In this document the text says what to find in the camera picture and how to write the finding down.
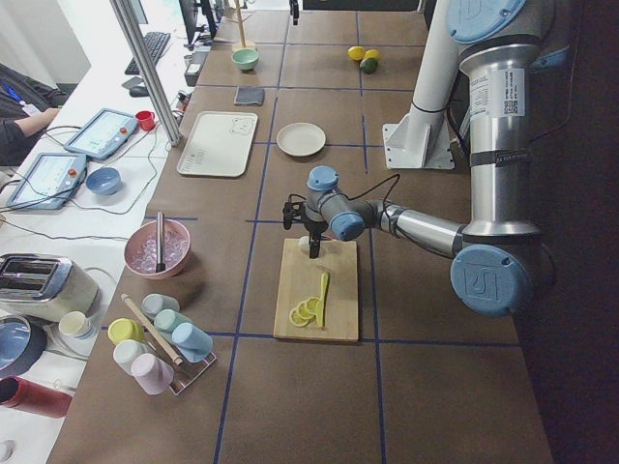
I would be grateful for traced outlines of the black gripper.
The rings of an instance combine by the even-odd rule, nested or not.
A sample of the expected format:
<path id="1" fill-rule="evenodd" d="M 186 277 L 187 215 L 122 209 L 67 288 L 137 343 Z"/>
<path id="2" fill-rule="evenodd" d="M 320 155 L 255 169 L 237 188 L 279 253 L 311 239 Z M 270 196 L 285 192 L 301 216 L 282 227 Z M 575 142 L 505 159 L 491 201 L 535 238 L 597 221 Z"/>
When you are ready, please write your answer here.
<path id="1" fill-rule="evenodd" d="M 304 225 L 309 232 L 309 257 L 317 258 L 320 252 L 320 239 L 322 234 L 327 231 L 328 223 L 305 218 Z"/>

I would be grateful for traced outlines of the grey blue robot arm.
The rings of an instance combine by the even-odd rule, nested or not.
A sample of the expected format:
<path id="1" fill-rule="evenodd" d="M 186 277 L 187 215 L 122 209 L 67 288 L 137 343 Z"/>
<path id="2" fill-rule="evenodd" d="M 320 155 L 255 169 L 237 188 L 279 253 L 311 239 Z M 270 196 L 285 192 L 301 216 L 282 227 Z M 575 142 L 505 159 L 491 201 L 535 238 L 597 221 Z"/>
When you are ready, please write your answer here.
<path id="1" fill-rule="evenodd" d="M 457 224 L 388 200 L 355 200 L 328 166 L 309 174 L 308 198 L 285 210 L 309 231 L 309 257 L 330 230 L 351 241 L 377 228 L 452 261 L 457 296 L 490 317 L 528 306 L 552 279 L 540 229 L 527 212 L 530 166 L 528 74 L 568 41 L 569 1 L 440 1 L 409 112 L 384 129 L 391 168 L 436 166 L 437 143 L 457 75 L 469 81 L 471 218 Z"/>

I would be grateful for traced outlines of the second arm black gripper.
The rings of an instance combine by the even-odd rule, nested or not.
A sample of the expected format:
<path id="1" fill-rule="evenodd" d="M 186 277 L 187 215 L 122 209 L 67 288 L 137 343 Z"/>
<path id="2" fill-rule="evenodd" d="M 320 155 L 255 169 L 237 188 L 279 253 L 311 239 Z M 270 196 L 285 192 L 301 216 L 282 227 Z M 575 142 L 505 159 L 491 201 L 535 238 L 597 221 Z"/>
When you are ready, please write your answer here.
<path id="1" fill-rule="evenodd" d="M 289 0 L 289 12 L 292 17 L 292 24 L 297 25 L 300 18 L 300 7 L 298 0 Z"/>

